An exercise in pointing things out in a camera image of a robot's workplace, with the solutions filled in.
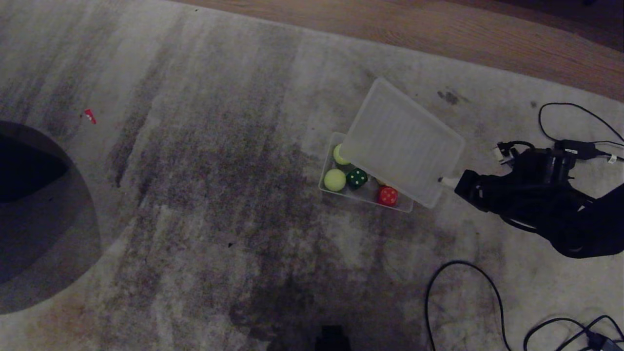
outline dice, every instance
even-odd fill
[[[365,171],[359,168],[355,168],[353,171],[347,174],[347,184],[353,190],[359,189],[364,183],[368,181],[368,175]]]
[[[399,198],[399,193],[391,187],[379,187],[379,195],[377,197],[377,202],[394,207],[396,205],[396,201]]]

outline red die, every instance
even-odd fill
[[[396,205],[396,199],[399,198],[399,193],[391,187],[380,187],[379,188],[379,197],[377,198],[377,202],[386,205],[386,206],[394,206]]]

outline gray rug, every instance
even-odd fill
[[[515,349],[546,316],[622,322],[621,256],[567,259],[450,192],[403,214],[316,185],[331,132],[348,130],[377,77],[466,139],[456,176],[504,174],[490,153],[499,141],[549,146],[537,125],[545,102],[576,102],[619,130],[623,104],[162,1],[1,0],[0,52],[0,119],[67,152],[101,239],[97,263],[61,260],[55,284],[75,277],[49,299],[24,287],[40,280],[0,286],[11,312],[0,349],[311,350],[320,325],[341,324],[354,350],[424,350],[424,288],[451,259],[497,282]],[[613,139],[577,111],[546,115],[558,136]],[[594,196],[622,182],[621,165],[602,161],[573,173]],[[503,348],[494,296],[475,273],[442,276],[431,311],[439,349]],[[567,334],[553,327],[532,345],[554,349]]]

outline tennis ball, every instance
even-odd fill
[[[346,165],[346,164],[350,164],[349,161],[343,159],[340,156],[340,147],[342,146],[342,144],[338,144],[335,148],[334,148],[334,160],[336,160],[337,164],[341,164],[341,165]]]
[[[347,183],[347,176],[339,169],[330,169],[325,173],[323,183],[331,191],[341,191]]]

